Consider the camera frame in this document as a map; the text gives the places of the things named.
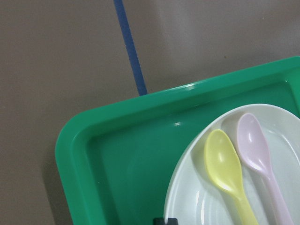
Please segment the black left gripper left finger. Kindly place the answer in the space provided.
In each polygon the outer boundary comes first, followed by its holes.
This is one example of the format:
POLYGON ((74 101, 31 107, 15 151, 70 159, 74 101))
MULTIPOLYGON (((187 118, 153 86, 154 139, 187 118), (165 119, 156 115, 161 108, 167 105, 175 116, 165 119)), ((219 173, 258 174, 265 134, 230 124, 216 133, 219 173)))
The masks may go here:
POLYGON ((157 217, 153 219, 153 225, 165 225, 165 220, 163 217, 157 217))

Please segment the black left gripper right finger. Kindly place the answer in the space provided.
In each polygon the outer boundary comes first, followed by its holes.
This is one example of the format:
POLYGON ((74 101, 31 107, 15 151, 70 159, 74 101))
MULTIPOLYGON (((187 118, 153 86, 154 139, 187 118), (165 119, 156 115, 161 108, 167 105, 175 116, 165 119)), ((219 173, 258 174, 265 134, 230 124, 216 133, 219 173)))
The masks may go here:
POLYGON ((168 218, 166 225, 178 225, 177 218, 168 218))

